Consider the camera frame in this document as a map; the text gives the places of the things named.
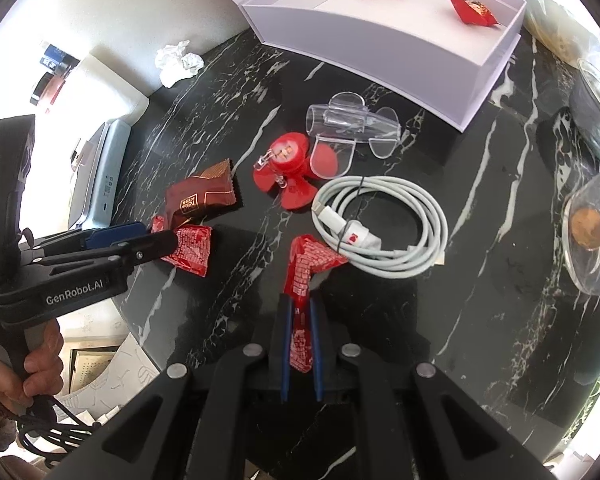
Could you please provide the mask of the person's left hand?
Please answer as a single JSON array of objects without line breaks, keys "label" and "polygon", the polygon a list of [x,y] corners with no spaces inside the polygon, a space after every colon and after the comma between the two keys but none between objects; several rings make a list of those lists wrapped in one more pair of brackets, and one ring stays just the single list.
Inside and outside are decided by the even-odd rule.
[{"label": "person's left hand", "polygon": [[52,318],[45,325],[43,342],[24,359],[28,376],[21,380],[5,363],[0,361],[0,407],[15,413],[17,408],[28,408],[36,396],[54,396],[64,385],[61,378],[60,352],[64,345],[59,324]]}]

